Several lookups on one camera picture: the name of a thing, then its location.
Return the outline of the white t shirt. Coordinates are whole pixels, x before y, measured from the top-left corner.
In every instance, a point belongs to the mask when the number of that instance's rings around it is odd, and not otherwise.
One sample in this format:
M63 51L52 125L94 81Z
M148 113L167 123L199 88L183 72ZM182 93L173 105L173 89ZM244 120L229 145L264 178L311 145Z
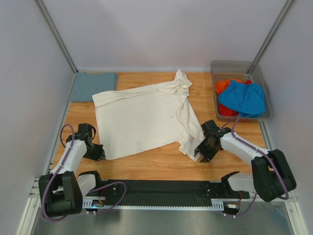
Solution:
M204 140L188 100L192 83L181 70L169 82L92 96L100 144L115 160L174 142L193 161Z

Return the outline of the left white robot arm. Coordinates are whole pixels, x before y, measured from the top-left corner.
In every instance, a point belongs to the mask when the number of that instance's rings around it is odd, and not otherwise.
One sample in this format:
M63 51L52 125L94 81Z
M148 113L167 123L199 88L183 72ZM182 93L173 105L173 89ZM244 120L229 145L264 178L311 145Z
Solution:
M91 124L78 125L62 143L65 151L50 173L39 178L39 192L44 218L59 221L68 215L78 214L83 207L83 198L89 193L98 196L103 184L97 171L88 171L75 176L80 161L85 158L100 161L105 158L103 145L93 143L96 129Z

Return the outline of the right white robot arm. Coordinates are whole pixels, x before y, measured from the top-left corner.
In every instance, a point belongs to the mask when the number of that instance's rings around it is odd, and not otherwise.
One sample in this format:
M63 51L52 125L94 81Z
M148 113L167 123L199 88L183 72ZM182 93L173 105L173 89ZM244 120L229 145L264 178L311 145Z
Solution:
M210 162L220 151L227 151L246 162L251 173L232 172L223 177L220 191L232 197L238 191L257 194L263 201L289 199L296 189L296 180L284 153L279 149L261 148L239 136L234 128L218 127L214 120L201 126L205 139L195 149L203 162Z

